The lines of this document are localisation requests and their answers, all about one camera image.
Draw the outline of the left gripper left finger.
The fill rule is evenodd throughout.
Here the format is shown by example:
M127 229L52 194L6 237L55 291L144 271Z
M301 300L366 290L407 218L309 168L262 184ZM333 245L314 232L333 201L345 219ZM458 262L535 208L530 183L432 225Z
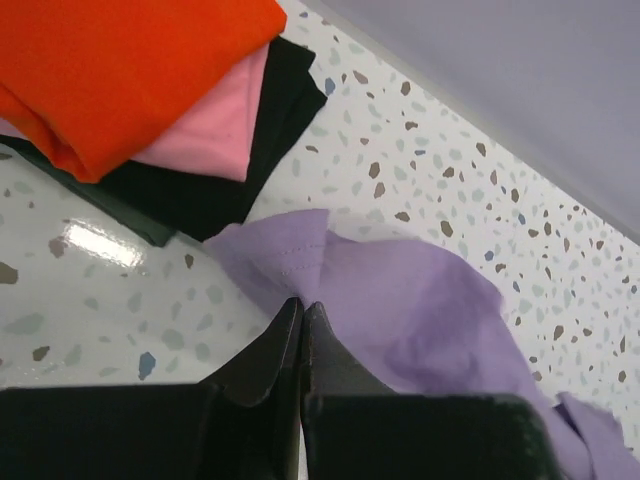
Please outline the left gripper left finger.
M303 307L197 383L7 388L5 479L294 479Z

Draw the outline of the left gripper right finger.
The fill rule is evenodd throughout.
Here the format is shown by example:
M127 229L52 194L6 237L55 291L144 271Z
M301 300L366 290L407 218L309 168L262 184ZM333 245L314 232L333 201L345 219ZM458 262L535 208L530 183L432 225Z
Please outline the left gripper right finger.
M397 394L303 317L301 422L312 479L552 479L543 422L513 395Z

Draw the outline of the lilac polo shirt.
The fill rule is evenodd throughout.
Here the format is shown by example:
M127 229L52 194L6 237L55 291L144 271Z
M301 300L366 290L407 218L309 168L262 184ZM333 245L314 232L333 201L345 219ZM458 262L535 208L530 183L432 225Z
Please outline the lilac polo shirt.
M231 225L204 246L268 314L289 297L321 303L338 339L392 389L521 396L569 478L638 477L610 413L541 392L502 318L499 290L455 254L416 239L341 237L321 209Z

